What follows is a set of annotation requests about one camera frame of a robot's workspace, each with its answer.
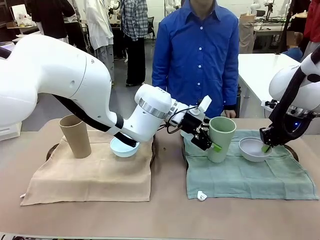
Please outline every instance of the cup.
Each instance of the cup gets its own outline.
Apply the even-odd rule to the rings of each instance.
[[[224,116],[217,116],[210,120],[209,137],[212,145],[208,150],[207,157],[211,162],[221,163],[225,160],[236,128],[236,123]]]
[[[62,118],[60,128],[76,159],[84,159],[91,154],[87,125],[75,115]]]

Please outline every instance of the red shirt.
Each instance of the red shirt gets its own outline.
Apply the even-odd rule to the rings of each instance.
[[[312,0],[310,3],[304,36],[313,43],[320,42],[320,0]]]

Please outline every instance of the green cup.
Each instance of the green cup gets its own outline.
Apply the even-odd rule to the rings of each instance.
[[[217,116],[209,122],[209,137],[213,142],[207,157],[211,162],[221,163],[225,160],[237,125],[230,118]]]

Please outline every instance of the plaid shirt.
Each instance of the plaid shirt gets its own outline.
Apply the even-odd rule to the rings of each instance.
[[[121,28],[125,35],[137,41],[147,34],[148,24],[146,0],[122,0]]]

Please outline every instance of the shirt collar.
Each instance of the shirt collar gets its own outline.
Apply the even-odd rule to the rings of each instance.
[[[187,22],[187,20],[189,19],[188,17],[190,16],[190,14],[196,15],[195,11],[193,10],[193,8],[190,5],[190,0],[185,0],[183,6],[181,8],[182,8],[181,10],[183,12],[185,22]],[[217,0],[214,0],[213,10],[212,10],[212,13],[210,14],[210,16],[215,17],[219,21],[221,20],[220,7],[218,6]]]

